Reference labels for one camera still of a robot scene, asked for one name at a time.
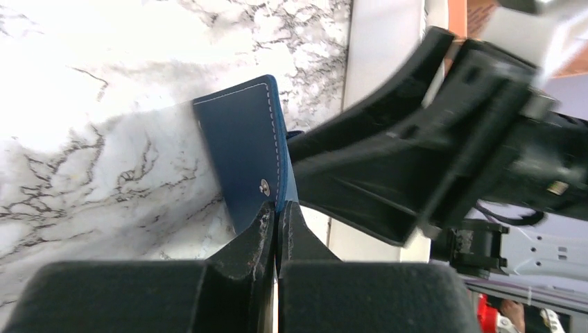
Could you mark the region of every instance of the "orange surface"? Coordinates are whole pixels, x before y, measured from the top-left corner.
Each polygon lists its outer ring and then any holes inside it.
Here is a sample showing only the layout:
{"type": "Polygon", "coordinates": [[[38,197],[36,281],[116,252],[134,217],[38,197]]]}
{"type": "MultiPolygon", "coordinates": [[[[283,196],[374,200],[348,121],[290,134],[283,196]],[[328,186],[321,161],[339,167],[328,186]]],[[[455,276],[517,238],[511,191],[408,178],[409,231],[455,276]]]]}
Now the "orange surface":
{"type": "Polygon", "coordinates": [[[448,0],[449,31],[460,37],[467,36],[467,0],[448,0]]]}
{"type": "MultiPolygon", "coordinates": [[[[449,30],[459,37],[476,38],[496,8],[495,0],[448,0],[449,30]]],[[[556,77],[588,73],[588,49],[556,77]]]]}

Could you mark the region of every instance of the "gray marble veins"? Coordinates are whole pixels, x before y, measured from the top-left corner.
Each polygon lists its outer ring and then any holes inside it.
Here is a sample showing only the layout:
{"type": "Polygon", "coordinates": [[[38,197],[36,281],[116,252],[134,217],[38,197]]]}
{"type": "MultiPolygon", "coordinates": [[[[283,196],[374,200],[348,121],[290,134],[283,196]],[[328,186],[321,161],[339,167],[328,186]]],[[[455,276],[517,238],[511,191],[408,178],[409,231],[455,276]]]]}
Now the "gray marble veins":
{"type": "Polygon", "coordinates": [[[0,327],[59,259],[233,237],[189,100],[276,77],[289,128],[341,105],[349,1],[0,0],[0,327]]]}

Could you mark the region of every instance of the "blue leather wallet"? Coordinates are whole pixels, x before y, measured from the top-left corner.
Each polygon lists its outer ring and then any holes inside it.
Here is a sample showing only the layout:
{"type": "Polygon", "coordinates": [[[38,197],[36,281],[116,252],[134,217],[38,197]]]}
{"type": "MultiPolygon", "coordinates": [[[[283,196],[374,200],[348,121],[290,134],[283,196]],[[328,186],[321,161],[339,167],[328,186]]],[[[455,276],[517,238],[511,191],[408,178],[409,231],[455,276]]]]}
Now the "blue leather wallet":
{"type": "Polygon", "coordinates": [[[261,204],[297,201],[275,78],[260,76],[193,100],[193,111],[237,234],[261,204]]]}

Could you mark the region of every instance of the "red object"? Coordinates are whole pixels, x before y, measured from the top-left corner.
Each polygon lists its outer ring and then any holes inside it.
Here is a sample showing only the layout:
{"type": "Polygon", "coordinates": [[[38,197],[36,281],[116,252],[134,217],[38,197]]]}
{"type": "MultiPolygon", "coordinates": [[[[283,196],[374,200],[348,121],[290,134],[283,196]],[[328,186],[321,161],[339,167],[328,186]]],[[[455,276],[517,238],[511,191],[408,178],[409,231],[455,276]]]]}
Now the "red object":
{"type": "Polygon", "coordinates": [[[478,321],[482,327],[482,333],[496,333],[496,320],[498,310],[488,305],[488,296],[481,295],[478,302],[478,321]]]}

